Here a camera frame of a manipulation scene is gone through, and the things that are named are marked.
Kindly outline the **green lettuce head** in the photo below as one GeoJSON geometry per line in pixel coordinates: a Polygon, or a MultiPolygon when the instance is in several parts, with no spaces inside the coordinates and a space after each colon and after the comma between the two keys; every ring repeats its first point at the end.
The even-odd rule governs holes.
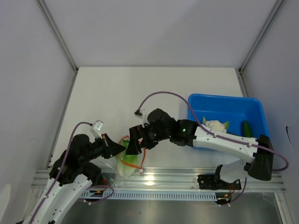
{"type": "MultiPolygon", "coordinates": [[[[129,137],[123,137],[120,145],[124,146],[127,150],[129,145],[129,137]]],[[[121,177],[129,178],[130,176],[136,175],[137,173],[142,174],[142,165],[138,165],[138,155],[126,155],[126,150],[119,153],[117,159],[117,171],[121,177]]]]}

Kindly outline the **clear zip bag orange zipper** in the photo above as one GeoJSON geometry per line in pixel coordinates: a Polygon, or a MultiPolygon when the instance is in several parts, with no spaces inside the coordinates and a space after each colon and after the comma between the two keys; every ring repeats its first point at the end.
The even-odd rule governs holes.
{"type": "Polygon", "coordinates": [[[125,151],[119,153],[111,159],[99,158],[95,164],[102,169],[102,175],[105,183],[114,186],[117,181],[131,179],[143,174],[143,164],[146,158],[146,149],[142,149],[139,155],[127,155],[129,145],[129,136],[122,137],[119,145],[125,147],[125,151]]]}

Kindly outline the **white cauliflower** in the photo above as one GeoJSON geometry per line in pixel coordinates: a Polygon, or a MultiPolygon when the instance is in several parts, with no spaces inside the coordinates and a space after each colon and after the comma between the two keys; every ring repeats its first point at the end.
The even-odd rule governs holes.
{"type": "Polygon", "coordinates": [[[207,120],[205,117],[203,117],[202,121],[203,121],[203,125],[205,125],[206,127],[221,133],[227,133],[230,124],[229,121],[221,123],[218,120],[207,120]]]}

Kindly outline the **dark green cucumber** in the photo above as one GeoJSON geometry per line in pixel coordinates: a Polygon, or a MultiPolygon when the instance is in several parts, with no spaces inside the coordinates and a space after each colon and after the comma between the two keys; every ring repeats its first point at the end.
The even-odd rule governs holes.
{"type": "Polygon", "coordinates": [[[247,138],[252,138],[253,137],[253,133],[250,127],[250,124],[248,121],[243,121],[242,122],[242,134],[244,137],[247,138]]]}

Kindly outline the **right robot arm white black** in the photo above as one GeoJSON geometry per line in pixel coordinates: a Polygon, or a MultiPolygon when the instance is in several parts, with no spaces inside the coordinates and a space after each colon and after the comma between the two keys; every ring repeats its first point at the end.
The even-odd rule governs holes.
{"type": "Polygon", "coordinates": [[[147,122],[129,129],[129,137],[127,155],[138,155],[142,148],[152,149],[169,140],[177,146],[209,148],[237,157],[237,161],[217,167],[213,182],[218,188],[248,176],[261,181],[272,177],[272,145],[265,135],[256,139],[221,133],[188,119],[175,120],[157,108],[149,113],[147,122]]]}

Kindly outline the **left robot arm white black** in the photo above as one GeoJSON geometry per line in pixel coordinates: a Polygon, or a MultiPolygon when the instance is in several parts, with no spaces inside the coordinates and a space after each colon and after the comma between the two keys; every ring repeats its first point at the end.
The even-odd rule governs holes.
{"type": "Polygon", "coordinates": [[[125,151],[106,134],[94,142],[85,134],[71,138],[67,149],[54,163],[46,187],[23,224],[59,224],[82,194],[92,188],[114,189],[108,185],[101,168],[91,163],[98,157],[110,159],[125,151]]]}

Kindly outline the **blue plastic bin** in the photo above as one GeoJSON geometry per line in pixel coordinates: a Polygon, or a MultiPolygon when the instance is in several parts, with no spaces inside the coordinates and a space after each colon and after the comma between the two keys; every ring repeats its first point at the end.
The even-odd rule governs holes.
{"type": "Polygon", "coordinates": [[[199,121],[193,148],[207,148],[251,160],[259,154],[272,154],[273,147],[262,104],[254,98],[192,94],[188,98],[188,119],[199,121]],[[227,133],[214,131],[203,125],[207,120],[229,121],[227,133]],[[242,134],[242,122],[248,121],[252,138],[242,134]]]}

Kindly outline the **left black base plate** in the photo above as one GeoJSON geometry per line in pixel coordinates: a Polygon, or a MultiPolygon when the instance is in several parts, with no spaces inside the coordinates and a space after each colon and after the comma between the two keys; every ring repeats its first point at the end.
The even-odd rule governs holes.
{"type": "Polygon", "coordinates": [[[112,187],[114,185],[115,179],[116,179],[116,173],[111,172],[111,173],[101,173],[102,175],[102,182],[104,183],[104,185],[106,186],[110,186],[112,187]]]}

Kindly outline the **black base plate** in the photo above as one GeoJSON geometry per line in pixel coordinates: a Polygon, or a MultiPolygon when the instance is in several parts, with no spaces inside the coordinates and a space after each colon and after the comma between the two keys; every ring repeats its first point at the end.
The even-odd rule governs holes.
{"type": "Polygon", "coordinates": [[[115,179],[116,179],[116,173],[111,172],[111,173],[101,173],[102,175],[102,182],[104,183],[104,185],[106,186],[110,186],[112,187],[114,185],[115,179]]]}
{"type": "Polygon", "coordinates": [[[200,189],[205,190],[241,190],[240,180],[227,183],[222,180],[214,180],[214,175],[198,175],[197,182],[200,189]]]}

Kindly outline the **aluminium mounting rail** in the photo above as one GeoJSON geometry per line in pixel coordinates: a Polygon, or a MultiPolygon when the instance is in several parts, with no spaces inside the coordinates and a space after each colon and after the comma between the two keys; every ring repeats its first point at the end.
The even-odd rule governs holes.
{"type": "MultiPolygon", "coordinates": [[[[115,190],[131,191],[198,191],[198,175],[213,174],[210,168],[145,168],[143,174],[117,181],[115,190]]],[[[280,173],[273,173],[269,182],[247,178],[246,192],[280,193],[286,188],[280,173]]]]}

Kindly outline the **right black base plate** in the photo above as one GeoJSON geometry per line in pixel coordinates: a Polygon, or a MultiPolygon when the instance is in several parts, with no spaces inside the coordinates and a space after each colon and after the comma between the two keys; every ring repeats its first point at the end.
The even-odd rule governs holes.
{"type": "Polygon", "coordinates": [[[200,189],[205,190],[241,190],[240,180],[227,183],[222,180],[214,180],[214,175],[198,175],[197,182],[200,189]]]}

